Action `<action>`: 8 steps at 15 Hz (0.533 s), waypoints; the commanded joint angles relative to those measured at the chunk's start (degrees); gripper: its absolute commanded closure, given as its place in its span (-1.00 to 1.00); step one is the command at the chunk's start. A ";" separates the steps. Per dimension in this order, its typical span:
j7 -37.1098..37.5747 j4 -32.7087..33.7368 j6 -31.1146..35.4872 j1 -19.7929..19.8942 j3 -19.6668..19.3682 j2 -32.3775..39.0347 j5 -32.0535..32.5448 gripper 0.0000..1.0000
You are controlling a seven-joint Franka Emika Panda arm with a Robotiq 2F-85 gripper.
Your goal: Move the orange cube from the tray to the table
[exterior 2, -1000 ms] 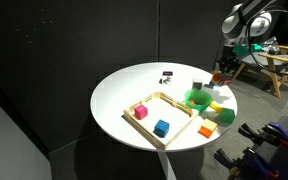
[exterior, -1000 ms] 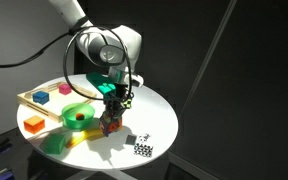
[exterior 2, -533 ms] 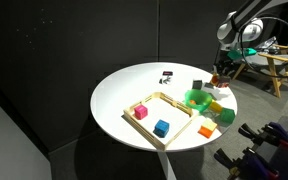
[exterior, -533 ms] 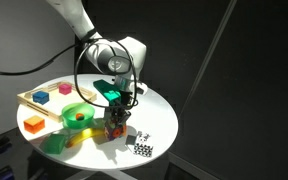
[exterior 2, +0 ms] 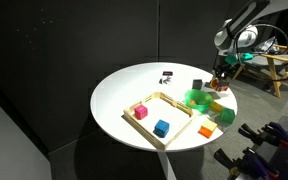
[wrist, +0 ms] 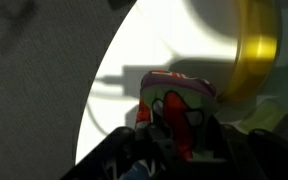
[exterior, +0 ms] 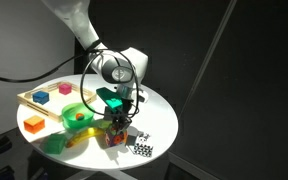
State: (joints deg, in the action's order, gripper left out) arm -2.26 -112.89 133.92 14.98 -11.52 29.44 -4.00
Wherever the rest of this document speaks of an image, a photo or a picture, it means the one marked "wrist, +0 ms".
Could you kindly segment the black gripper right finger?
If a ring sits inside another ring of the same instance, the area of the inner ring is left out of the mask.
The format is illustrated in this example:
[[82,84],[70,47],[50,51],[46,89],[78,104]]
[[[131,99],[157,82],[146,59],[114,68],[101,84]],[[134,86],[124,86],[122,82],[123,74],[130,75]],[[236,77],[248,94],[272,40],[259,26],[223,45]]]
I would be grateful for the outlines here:
[[288,180],[288,141],[267,130],[246,135],[211,117],[207,146],[215,154],[205,168],[207,180]]

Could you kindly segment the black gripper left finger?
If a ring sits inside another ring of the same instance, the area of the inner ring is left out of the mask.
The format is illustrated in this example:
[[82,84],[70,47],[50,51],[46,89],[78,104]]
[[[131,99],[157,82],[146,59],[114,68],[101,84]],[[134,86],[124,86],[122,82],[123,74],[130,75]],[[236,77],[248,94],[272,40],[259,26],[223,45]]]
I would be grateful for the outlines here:
[[149,124],[138,130],[116,128],[60,180],[118,180],[138,160],[156,160],[162,165],[152,180],[183,176],[175,144],[161,128]]

